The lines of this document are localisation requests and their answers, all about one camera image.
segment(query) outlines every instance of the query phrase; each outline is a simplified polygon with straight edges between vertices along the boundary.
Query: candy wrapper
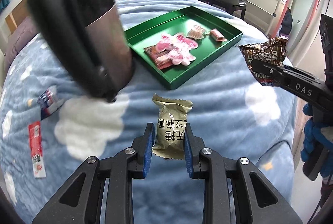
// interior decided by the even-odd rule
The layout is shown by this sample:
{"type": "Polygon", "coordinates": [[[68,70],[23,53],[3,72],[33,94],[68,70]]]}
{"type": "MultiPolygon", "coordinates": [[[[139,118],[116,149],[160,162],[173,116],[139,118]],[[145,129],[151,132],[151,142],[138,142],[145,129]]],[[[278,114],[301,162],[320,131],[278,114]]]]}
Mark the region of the candy wrapper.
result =
{"type": "Polygon", "coordinates": [[[217,29],[213,29],[209,33],[216,42],[226,42],[227,41],[227,38],[225,38],[224,35],[222,33],[220,33],[217,29]]]}
{"type": "Polygon", "coordinates": [[[264,86],[279,86],[272,78],[262,73],[252,71],[251,62],[253,59],[259,59],[277,66],[283,66],[283,61],[286,58],[286,45],[288,38],[284,36],[272,38],[262,44],[250,44],[239,46],[247,66],[256,80],[264,86]]]}
{"type": "Polygon", "coordinates": [[[197,48],[198,43],[185,37],[182,33],[176,35],[162,34],[161,40],[154,46],[144,48],[158,69],[172,65],[188,66],[196,58],[189,51],[197,48]]]}
{"type": "Polygon", "coordinates": [[[41,106],[41,120],[43,120],[60,108],[64,100],[58,98],[57,86],[53,85],[42,93],[37,102],[41,106]]]}
{"type": "Polygon", "coordinates": [[[206,30],[201,27],[200,25],[195,25],[189,32],[188,32],[188,37],[195,39],[195,40],[200,40],[205,37],[206,30]]]}
{"type": "Polygon", "coordinates": [[[153,96],[153,102],[159,106],[159,122],[153,153],[164,158],[184,159],[187,113],[192,109],[192,102],[165,99],[157,94],[153,96]]]}
{"type": "Polygon", "coordinates": [[[40,121],[34,122],[28,126],[29,145],[31,149],[32,167],[35,178],[46,177],[46,171],[43,161],[42,136],[40,121]]]}

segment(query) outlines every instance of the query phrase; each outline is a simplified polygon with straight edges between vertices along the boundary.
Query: blue gripper pad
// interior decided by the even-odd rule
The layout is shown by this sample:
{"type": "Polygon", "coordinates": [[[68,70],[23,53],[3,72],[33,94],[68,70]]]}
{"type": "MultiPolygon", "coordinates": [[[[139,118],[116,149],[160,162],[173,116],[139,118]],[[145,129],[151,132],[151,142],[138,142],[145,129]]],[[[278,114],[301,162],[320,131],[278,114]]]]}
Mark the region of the blue gripper pad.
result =
{"type": "Polygon", "coordinates": [[[192,150],[189,145],[189,138],[187,136],[186,131],[184,139],[184,153],[185,153],[186,169],[188,171],[189,177],[192,178],[193,177],[192,150]]]}
{"type": "Polygon", "coordinates": [[[144,168],[143,168],[143,175],[146,178],[150,168],[150,162],[152,160],[152,146],[154,142],[155,136],[155,127],[152,127],[152,131],[149,134],[149,138],[147,140],[146,149],[144,151],[144,168]]]}

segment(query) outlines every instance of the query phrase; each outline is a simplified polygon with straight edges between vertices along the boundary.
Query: floor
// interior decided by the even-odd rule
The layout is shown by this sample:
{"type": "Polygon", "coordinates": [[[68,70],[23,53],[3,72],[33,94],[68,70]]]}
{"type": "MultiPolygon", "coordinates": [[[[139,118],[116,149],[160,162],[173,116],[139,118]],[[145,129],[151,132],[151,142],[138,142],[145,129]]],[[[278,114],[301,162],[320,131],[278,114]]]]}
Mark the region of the floor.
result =
{"type": "Polygon", "coordinates": [[[295,171],[291,205],[303,223],[306,224],[320,200],[322,177],[319,175],[312,182],[302,171],[303,163],[300,161],[295,171]]]}

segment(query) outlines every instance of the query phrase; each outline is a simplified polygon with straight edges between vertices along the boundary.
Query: green tray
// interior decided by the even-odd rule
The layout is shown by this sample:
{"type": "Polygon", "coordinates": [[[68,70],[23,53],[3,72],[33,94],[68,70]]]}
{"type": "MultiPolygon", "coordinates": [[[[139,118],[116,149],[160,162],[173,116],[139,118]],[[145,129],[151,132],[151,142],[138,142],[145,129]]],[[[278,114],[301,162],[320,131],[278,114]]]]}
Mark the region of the green tray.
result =
{"type": "Polygon", "coordinates": [[[138,55],[137,57],[170,90],[178,88],[238,43],[243,33],[218,17],[190,6],[143,22],[125,31],[125,35],[129,46],[138,55]],[[228,41],[217,43],[212,37],[206,36],[204,39],[197,40],[199,46],[190,51],[196,59],[189,66],[177,65],[159,70],[144,52],[144,48],[155,45],[161,39],[162,32],[171,35],[182,32],[186,36],[194,25],[201,25],[207,31],[216,28],[228,41]]]}

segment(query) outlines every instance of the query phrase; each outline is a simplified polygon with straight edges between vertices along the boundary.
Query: purple pillow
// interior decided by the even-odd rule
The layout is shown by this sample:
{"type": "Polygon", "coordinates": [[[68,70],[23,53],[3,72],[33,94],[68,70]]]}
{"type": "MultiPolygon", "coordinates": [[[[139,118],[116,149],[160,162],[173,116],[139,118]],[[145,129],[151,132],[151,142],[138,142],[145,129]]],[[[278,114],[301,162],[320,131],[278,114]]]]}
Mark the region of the purple pillow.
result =
{"type": "Polygon", "coordinates": [[[7,74],[11,64],[17,54],[25,47],[29,41],[36,36],[38,30],[31,17],[26,17],[17,27],[14,33],[8,38],[7,50],[5,55],[5,73],[7,74]]]}

